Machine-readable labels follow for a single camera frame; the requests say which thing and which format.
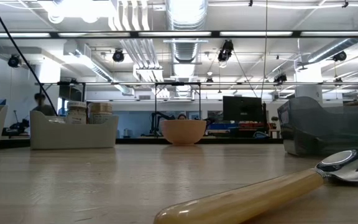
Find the black monitor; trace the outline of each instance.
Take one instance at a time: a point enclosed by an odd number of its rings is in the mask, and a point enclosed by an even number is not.
[[[224,96],[223,120],[263,122],[262,99],[256,97]]]

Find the tan bowl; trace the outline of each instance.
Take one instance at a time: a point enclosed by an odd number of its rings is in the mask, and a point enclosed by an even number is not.
[[[206,121],[166,120],[162,121],[162,134],[174,145],[189,145],[198,142],[205,133]]]

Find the white column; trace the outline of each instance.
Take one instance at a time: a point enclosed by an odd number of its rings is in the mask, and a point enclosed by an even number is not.
[[[35,66],[35,72],[41,83],[56,83],[60,81],[60,65],[48,58],[42,64]],[[54,85],[47,90],[48,96],[56,110],[58,108],[59,89],[59,86]]]
[[[305,66],[306,70],[295,69],[294,79],[296,82],[322,82],[320,64]],[[323,104],[323,92],[321,85],[305,85],[295,88],[295,97],[308,96]]]

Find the wooden table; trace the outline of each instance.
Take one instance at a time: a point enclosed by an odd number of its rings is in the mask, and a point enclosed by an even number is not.
[[[282,145],[0,151],[0,223],[152,223],[163,207],[313,167]],[[326,185],[248,223],[358,223],[358,187]]]

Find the jar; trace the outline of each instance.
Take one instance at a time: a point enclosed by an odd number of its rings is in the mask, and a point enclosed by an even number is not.
[[[86,124],[86,103],[70,101],[67,108],[66,124]]]
[[[111,103],[90,103],[89,104],[89,123],[103,124],[112,116]]]

